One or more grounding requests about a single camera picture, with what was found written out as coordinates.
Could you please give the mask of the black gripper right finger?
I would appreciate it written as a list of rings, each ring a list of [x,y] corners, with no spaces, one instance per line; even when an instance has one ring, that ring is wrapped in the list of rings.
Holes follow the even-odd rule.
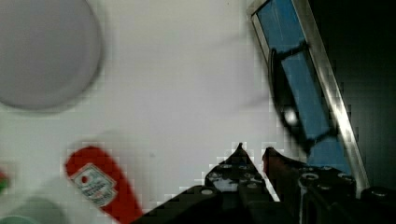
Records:
[[[396,224],[393,189],[357,192],[352,175],[331,166],[309,166],[272,147],[262,161],[278,198],[299,224]]]

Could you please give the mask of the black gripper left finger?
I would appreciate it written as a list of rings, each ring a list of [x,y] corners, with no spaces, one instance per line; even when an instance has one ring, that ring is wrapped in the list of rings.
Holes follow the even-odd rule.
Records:
[[[184,190],[132,224],[297,224],[276,202],[239,145],[216,165],[203,185]]]

